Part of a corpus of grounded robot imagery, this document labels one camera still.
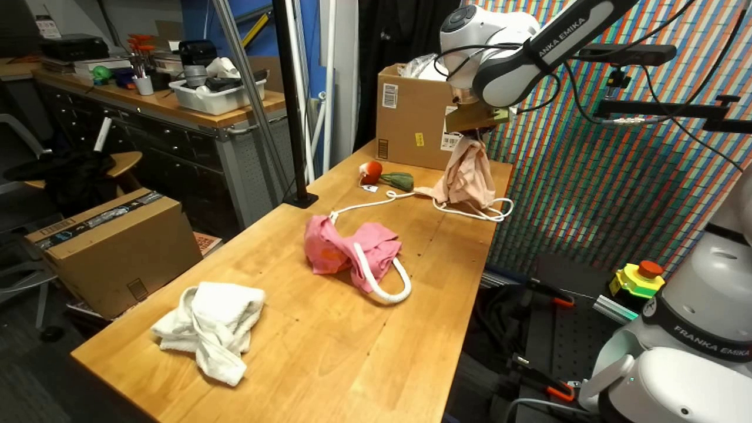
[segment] cable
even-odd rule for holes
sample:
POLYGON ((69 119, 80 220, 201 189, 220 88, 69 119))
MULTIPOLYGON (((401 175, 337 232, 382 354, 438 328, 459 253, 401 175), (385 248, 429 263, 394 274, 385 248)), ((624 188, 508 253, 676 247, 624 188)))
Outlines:
MULTIPOLYGON (((646 66, 639 66, 639 67, 643 67, 643 73, 644 73, 644 78, 646 78, 646 82, 649 82, 649 91, 652 91, 653 100, 663 108, 663 100, 662 100, 658 94, 656 94, 653 78, 652 78, 649 67, 646 67, 646 66)), ((714 146, 705 143, 704 138, 698 138, 696 134, 691 134, 691 132, 678 119, 676 113, 670 113, 669 108, 663 108, 663 115, 666 115, 669 119, 673 119, 689 138, 693 138, 693 141, 700 143, 704 148, 718 153, 723 159, 726 159, 730 165, 733 165, 738 172, 745 172, 738 162, 733 162, 733 159, 731 159, 730 154, 725 154, 719 148, 714 148, 714 146)))
POLYGON ((120 37, 119 37, 116 24, 114 24, 108 9, 103 6, 103 0, 96 0, 96 4, 100 4, 100 11, 101 11, 101 15, 103 15, 103 24, 108 26, 108 33, 112 33, 112 37, 114 37, 114 45, 120 47, 120 37))
POLYGON ((579 79, 572 71, 572 66, 565 61, 565 71, 569 75, 569 82, 572 82, 572 91, 575 91, 575 102, 579 105, 580 115, 592 122, 592 125, 612 125, 612 126, 649 126, 649 125, 658 125, 658 122, 666 122, 669 118, 662 118, 662 119, 644 119, 644 122, 617 122, 617 119, 600 119, 600 118, 592 118, 586 108, 584 108, 584 100, 580 100, 580 88, 579 88, 579 79))
POLYGON ((537 102, 537 105, 531 105, 531 108, 517 108, 517 109, 513 108, 517 115, 525 115, 525 113, 531 113, 531 109, 540 109, 540 108, 550 105, 550 102, 560 95, 560 91, 563 91, 563 78, 558 78, 555 73, 549 73, 549 78, 555 78, 555 82, 558 82, 555 94, 552 94, 549 100, 537 102))
POLYGON ((738 19, 737 19, 737 24, 733 24, 733 29, 731 29, 731 34, 726 37, 726 45, 725 45, 723 53, 714 59, 714 62, 711 66, 705 79, 698 84, 698 88, 684 100, 684 108, 687 108, 691 100, 698 99, 698 94, 705 88, 705 84, 713 79, 713 75, 718 73, 718 67, 723 66, 725 55, 730 53, 737 34, 738 34, 745 15, 748 15, 748 6, 751 6, 751 1, 748 1, 748 4, 743 6, 743 11, 738 14, 738 19))
POLYGON ((504 49, 519 49, 519 47, 522 47, 519 41, 462 45, 462 47, 441 51, 441 53, 434 59, 434 67, 450 79, 450 78, 454 78, 459 71, 464 71, 464 67, 470 62, 474 55, 484 53, 488 49, 499 49, 499 51, 504 51, 504 49), (450 53, 457 53, 457 51, 466 51, 466 49, 479 49, 479 51, 476 51, 474 55, 466 55, 464 62, 459 62, 459 66, 457 66, 454 71, 450 71, 450 73, 445 73, 445 71, 438 66, 443 55, 450 55, 450 53))
POLYGON ((577 408, 577 405, 569 405, 569 404, 560 404, 560 402, 546 402, 546 398, 539 398, 539 397, 517 397, 515 402, 511 402, 511 405, 504 410, 504 423, 513 423, 513 414, 519 404, 526 404, 526 405, 546 405, 546 408, 563 408, 563 410, 572 410, 572 414, 580 414, 580 416, 596 416, 586 408, 577 408))
POLYGON ((681 9, 678 9, 678 14, 673 14, 669 20, 663 20, 662 26, 656 26, 653 29, 649 29, 646 34, 632 40, 630 45, 626 45, 626 47, 620 47, 620 49, 613 49, 613 51, 606 51, 606 53, 602 53, 602 55, 596 55, 596 59, 600 61, 600 59, 606 59, 606 55, 617 55, 617 53, 624 53, 624 51, 632 49, 634 45, 643 45, 644 40, 658 34, 658 33, 666 29, 673 20, 678 20, 693 1, 696 1, 696 0, 684 1, 681 9))

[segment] small red object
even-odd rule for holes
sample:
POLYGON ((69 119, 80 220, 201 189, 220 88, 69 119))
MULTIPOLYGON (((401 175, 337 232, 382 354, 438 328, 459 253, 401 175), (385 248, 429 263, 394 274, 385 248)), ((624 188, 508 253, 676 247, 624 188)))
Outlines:
POLYGON ((382 166, 382 162, 364 162, 357 166, 357 172, 361 172, 362 186, 378 186, 383 166, 382 166))
POLYGON ((558 308, 575 308, 575 297, 563 297, 563 296, 552 296, 552 302, 558 304, 558 308))
POLYGON ((546 384, 549 397, 563 402, 563 404, 575 404, 577 402, 577 393, 575 388, 558 382, 558 384, 546 384))
POLYGON ((653 279, 653 277, 663 274, 663 266, 656 260, 639 260, 637 272, 653 279))

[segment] pink handbag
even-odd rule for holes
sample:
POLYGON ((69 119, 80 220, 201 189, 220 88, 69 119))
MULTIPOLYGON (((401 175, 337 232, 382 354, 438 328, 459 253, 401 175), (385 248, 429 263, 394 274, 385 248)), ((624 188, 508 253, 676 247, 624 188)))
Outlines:
POLYGON ((307 260, 313 272, 337 274, 351 269, 351 281, 378 302, 403 302, 412 293, 412 281, 398 253, 401 237, 382 223, 364 223, 354 237, 337 232, 329 215, 313 215, 307 226, 307 260), (391 266, 403 277, 403 290, 389 293, 378 279, 391 266))

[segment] white towel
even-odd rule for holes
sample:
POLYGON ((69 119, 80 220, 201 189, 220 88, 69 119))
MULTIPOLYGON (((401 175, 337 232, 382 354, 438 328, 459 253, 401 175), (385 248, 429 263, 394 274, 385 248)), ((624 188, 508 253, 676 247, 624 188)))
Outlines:
POLYGON ((264 288, 201 281, 186 288, 176 310, 153 323, 163 349, 196 353, 199 367, 228 384, 237 384, 253 346, 253 326, 264 308, 264 288))

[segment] box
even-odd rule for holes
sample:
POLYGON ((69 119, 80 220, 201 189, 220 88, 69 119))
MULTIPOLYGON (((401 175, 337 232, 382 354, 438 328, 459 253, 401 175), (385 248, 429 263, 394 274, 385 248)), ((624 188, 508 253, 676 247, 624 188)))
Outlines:
POLYGON ((27 234, 62 284, 106 320, 123 314, 201 260, 182 205, 134 189, 27 234))
POLYGON ((459 105, 452 84, 401 75, 401 62, 378 73, 377 138, 378 158, 445 169, 462 132, 497 126, 495 109, 459 105))
MULTIPOLYGON (((266 95, 266 79, 257 79, 258 99, 266 95)), ((228 109, 237 109, 249 102, 249 94, 244 87, 234 87, 224 91, 199 91, 186 87, 186 79, 170 82, 170 88, 176 94, 179 105, 210 113, 210 115, 224 115, 228 109)))

